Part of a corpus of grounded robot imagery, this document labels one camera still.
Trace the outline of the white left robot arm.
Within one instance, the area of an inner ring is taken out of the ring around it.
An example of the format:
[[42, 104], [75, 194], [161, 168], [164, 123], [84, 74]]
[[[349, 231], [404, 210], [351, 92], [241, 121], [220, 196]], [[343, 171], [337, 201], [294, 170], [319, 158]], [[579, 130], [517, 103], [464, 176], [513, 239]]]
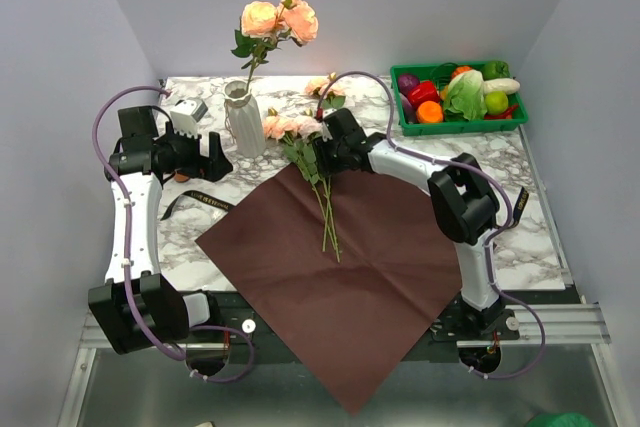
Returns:
[[159, 265], [157, 227], [164, 183], [180, 173], [209, 182], [233, 170], [218, 133], [181, 132], [175, 120], [160, 132], [155, 106], [121, 109], [121, 136], [105, 171], [115, 204], [111, 261], [103, 285], [90, 289], [88, 305], [113, 350], [126, 354], [186, 339], [214, 340], [222, 327], [215, 298], [180, 292]]

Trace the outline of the red wrapping paper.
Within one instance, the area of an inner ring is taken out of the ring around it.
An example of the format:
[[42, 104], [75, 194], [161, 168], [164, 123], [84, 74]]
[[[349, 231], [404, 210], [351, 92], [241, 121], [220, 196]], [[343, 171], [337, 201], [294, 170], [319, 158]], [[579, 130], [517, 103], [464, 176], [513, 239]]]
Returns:
[[334, 177], [338, 240], [295, 166], [260, 184], [198, 246], [349, 413], [359, 412], [459, 293], [453, 243], [419, 188]]

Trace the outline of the black ribbon with gold text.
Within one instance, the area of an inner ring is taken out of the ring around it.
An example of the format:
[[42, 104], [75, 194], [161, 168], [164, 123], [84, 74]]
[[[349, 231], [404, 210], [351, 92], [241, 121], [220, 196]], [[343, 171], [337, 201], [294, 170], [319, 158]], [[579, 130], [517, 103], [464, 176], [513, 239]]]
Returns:
[[[206, 194], [197, 190], [186, 190], [179, 194], [166, 208], [164, 214], [161, 216], [160, 220], [165, 221], [171, 217], [173, 214], [174, 208], [176, 207], [179, 200], [182, 198], [191, 198], [197, 200], [207, 206], [219, 209], [223, 212], [229, 212], [232, 210], [235, 205], [226, 201], [223, 201], [219, 198], [213, 197], [209, 194]], [[526, 208], [526, 205], [529, 200], [529, 192], [522, 187], [515, 206], [513, 208], [512, 222], [510, 224], [510, 228], [514, 228], [521, 220], [523, 212]]]

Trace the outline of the pink artificial flower bunch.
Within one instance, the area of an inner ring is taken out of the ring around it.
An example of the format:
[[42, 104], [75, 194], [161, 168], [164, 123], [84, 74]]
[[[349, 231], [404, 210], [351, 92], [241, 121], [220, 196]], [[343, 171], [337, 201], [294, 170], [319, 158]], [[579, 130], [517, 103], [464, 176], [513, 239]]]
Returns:
[[324, 220], [322, 251], [328, 245], [334, 250], [335, 258], [341, 261], [341, 249], [336, 231], [331, 203], [331, 175], [320, 173], [320, 155], [313, 150], [312, 142], [323, 140], [321, 121], [324, 108], [339, 109], [344, 105], [346, 95], [340, 86], [329, 86], [337, 77], [335, 72], [324, 77], [312, 78], [305, 87], [305, 94], [322, 100], [322, 104], [314, 112], [307, 110], [302, 114], [287, 116], [280, 114], [274, 107], [269, 107], [262, 120], [263, 133], [266, 139], [278, 142], [286, 158], [299, 170], [315, 194]]

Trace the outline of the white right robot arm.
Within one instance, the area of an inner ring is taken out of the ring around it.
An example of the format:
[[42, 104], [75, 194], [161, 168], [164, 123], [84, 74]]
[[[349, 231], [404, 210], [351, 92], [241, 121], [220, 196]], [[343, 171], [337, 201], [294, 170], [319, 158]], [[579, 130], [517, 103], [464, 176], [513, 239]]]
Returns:
[[320, 173], [358, 170], [387, 175], [430, 196], [436, 224], [456, 250], [462, 279], [461, 329], [474, 339], [493, 331], [504, 310], [490, 239], [500, 204], [475, 157], [430, 157], [393, 143], [383, 133], [368, 135], [347, 109], [325, 117], [321, 133], [312, 142]]

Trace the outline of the peach rose stem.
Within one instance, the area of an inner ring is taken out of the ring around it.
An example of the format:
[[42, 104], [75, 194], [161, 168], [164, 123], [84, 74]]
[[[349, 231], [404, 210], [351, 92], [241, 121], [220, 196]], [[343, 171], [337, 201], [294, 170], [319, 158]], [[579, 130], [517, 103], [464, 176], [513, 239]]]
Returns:
[[253, 1], [247, 4], [234, 31], [235, 47], [231, 53], [245, 59], [248, 70], [245, 91], [250, 91], [256, 69], [269, 63], [269, 53], [282, 42], [292, 41], [303, 47], [317, 38], [319, 20], [306, 0]]

